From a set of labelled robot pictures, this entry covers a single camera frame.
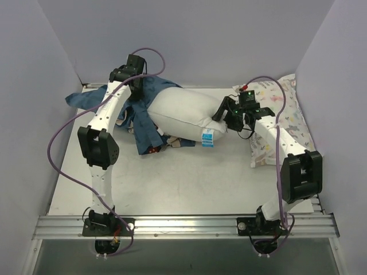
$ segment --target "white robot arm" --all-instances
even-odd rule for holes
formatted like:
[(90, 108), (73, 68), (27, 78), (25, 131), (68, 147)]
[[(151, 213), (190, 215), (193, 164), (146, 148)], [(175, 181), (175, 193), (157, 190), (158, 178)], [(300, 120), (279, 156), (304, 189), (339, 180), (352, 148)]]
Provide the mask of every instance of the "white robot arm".
[[(271, 148), (276, 148), (276, 122), (274, 116), (265, 116), (261, 120), (257, 120), (255, 123), (255, 132), (260, 135)], [(279, 140), (279, 155), (280, 163), (283, 163), (285, 158), (291, 155), (304, 155), (307, 151), (304, 146), (300, 145), (284, 128), (280, 127), (280, 140)], [(304, 199), (298, 199), (295, 202), (287, 203), (282, 199), (283, 211), (289, 212), (297, 204), (301, 203)], [(267, 221), (275, 221), (280, 219), (279, 211), (279, 196), (275, 194), (270, 201), (262, 205), (261, 210), (264, 218)]]
[[(267, 107), (261, 108), (255, 100), (254, 91), (243, 91), (239, 102), (229, 96), (225, 97), (213, 120), (219, 121), (227, 111), (224, 121), (229, 129), (240, 132), (244, 124), (260, 135), (275, 149), (276, 119), (275, 114)], [(322, 157), (319, 152), (310, 152), (282, 127), (280, 127), (279, 155), (282, 169), (280, 171), (282, 186), (283, 211), (288, 212), (304, 199), (319, 194), (322, 190)], [(257, 215), (261, 224), (266, 221), (280, 220), (279, 196), (275, 194), (270, 201), (260, 206)]]
[[(119, 84), (121, 84), (120, 81), (113, 81), (108, 83), (107, 91), (104, 95), (103, 101), (110, 96), (112, 91), (114, 91), (119, 86)], [(97, 110), (96, 115), (87, 126), (87, 129), (90, 133), (95, 133), (93, 141), (91, 142), (95, 144), (98, 144), (98, 142), (100, 142), (99, 135), (97, 135), (97, 133), (109, 134), (108, 137), (110, 138), (110, 141), (112, 141), (111, 139), (116, 120), (118, 118), (120, 110), (122, 109), (122, 106), (130, 97), (130, 95), (130, 87), (128, 85), (124, 85), (112, 96), (112, 98), (106, 104), (104, 104)], [(92, 187), (100, 194), (100, 197), (103, 199), (103, 201), (105, 201), (105, 203), (113, 209), (115, 205), (112, 200), (111, 177), (112, 168), (119, 155), (119, 149), (118, 146), (116, 147), (114, 144), (110, 145), (110, 149), (113, 149), (112, 151), (110, 151), (111, 165), (109, 165), (108, 167), (103, 167), (103, 165), (100, 166), (98, 164), (89, 164), (89, 170), (91, 171), (92, 175)], [(94, 193), (92, 198), (91, 210), (99, 214), (104, 214), (107, 210), (101, 204), (100, 200)]]
[[(144, 58), (130, 54), (127, 65), (111, 72), (103, 101), (111, 97), (110, 100), (102, 105), (91, 122), (86, 127), (80, 127), (77, 133), (83, 157), (86, 158), (91, 171), (92, 187), (111, 209), (115, 207), (111, 192), (112, 168), (119, 156), (119, 146), (112, 133), (124, 103), (128, 99), (140, 100), (143, 96), (142, 78), (129, 81), (126, 85), (122, 85), (122, 82), (142, 74), (144, 65)], [(101, 235), (113, 234), (120, 226), (119, 221), (109, 213), (94, 193), (86, 222), (88, 226), (84, 228), (94, 231), (92, 235), (96, 232)]]

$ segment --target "white panel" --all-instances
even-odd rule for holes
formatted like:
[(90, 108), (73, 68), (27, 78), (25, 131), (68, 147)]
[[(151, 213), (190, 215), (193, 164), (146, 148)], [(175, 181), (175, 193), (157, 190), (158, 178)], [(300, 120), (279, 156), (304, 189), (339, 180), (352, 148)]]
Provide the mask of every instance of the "white panel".
[[(20, 274), (57, 179), (47, 143), (73, 112), (64, 97), (80, 84), (36, 1), (1, 1), (0, 35), (0, 270)], [(65, 137), (53, 151), (58, 164)]]
[(335, 214), (350, 274), (366, 274), (366, 0), (336, 0), (297, 70), (297, 91), (324, 154), (321, 202)]
[[(280, 77), (299, 65), (334, 0), (39, 0), (84, 83), (143, 46), (167, 59), (163, 77), (182, 85), (230, 87)], [(161, 61), (143, 53), (149, 71)]]
[[(222, 99), (233, 89), (198, 89)], [(93, 113), (78, 119), (72, 131), (62, 170), (86, 184), (91, 174), (77, 139), (79, 126), (88, 125)], [(114, 131), (120, 147), (112, 170), (112, 197), (121, 215), (254, 214), (276, 194), (275, 166), (250, 168), (248, 140), (234, 131), (214, 142), (214, 148), (167, 148), (139, 156), (134, 136)], [(81, 215), (92, 203), (92, 193), (59, 177), (49, 215)], [(311, 202), (293, 213), (312, 213)]]

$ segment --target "cable tie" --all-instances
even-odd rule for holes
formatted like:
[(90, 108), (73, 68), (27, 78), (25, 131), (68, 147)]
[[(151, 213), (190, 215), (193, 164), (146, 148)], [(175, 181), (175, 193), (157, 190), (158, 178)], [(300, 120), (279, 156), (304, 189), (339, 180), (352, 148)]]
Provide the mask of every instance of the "cable tie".
[(277, 126), (279, 126), (279, 128), (281, 127), (280, 123), (275, 123), (272, 127), (270, 127), (269, 129), (273, 129), (273, 128), (276, 128)]

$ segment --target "white pillow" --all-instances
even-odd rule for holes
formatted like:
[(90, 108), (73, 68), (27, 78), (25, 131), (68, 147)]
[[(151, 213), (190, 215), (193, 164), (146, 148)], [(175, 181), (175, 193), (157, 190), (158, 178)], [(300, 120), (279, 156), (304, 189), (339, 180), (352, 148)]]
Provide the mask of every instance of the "white pillow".
[[(296, 98), (296, 76), (289, 74), (278, 80), (286, 93), (286, 108), (280, 114), (279, 124), (301, 145), (308, 150), (315, 150), (312, 137)], [(277, 114), (283, 106), (283, 94), (279, 86), (273, 81), (250, 83), (247, 90), (255, 90), (255, 98), (261, 107), (269, 107)], [(251, 167), (266, 164), (275, 165), (275, 151), (260, 135), (255, 133), (250, 138)]]
[(155, 97), (148, 114), (166, 135), (201, 142), (203, 130), (212, 129), (213, 140), (216, 140), (227, 130), (224, 121), (212, 120), (220, 104), (215, 97), (172, 87)]

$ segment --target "white wall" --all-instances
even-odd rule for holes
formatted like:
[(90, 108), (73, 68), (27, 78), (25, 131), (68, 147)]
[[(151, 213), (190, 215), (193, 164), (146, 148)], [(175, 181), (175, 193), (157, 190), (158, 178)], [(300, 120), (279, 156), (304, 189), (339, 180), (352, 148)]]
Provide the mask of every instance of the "white wall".
[[(13, 275), (56, 182), (48, 140), (73, 112), (64, 97), (81, 86), (35, 0), (1, 1), (0, 35), (0, 273)], [(67, 140), (55, 144), (57, 163)]]
[(164, 77), (210, 87), (294, 72), (334, 2), (38, 1), (84, 83), (105, 83), (128, 53), (151, 46), (167, 59)]
[(297, 69), (297, 93), (324, 154), (322, 204), (351, 274), (367, 270), (366, 0), (336, 0)]

